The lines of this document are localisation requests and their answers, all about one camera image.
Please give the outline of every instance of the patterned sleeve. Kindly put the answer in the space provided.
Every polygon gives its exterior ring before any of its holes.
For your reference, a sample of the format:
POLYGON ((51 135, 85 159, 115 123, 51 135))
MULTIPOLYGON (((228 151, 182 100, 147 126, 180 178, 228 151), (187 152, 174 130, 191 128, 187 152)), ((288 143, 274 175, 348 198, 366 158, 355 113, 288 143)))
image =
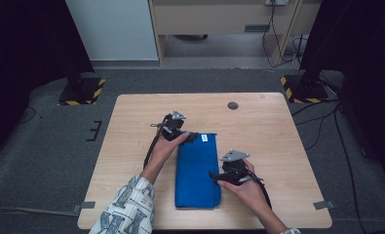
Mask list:
POLYGON ((155 210, 153 184, 135 175, 104 210, 90 234, 152 233, 155 210))

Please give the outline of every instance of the blue cloth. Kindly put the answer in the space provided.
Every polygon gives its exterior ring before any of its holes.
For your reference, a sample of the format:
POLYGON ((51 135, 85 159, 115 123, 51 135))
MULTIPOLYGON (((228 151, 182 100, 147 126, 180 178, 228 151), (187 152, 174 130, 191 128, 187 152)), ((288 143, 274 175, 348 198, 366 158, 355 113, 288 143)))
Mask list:
POLYGON ((220 203, 220 187, 208 172, 219 174, 216 134, 198 134, 177 149, 174 204, 177 208, 213 209, 220 203))

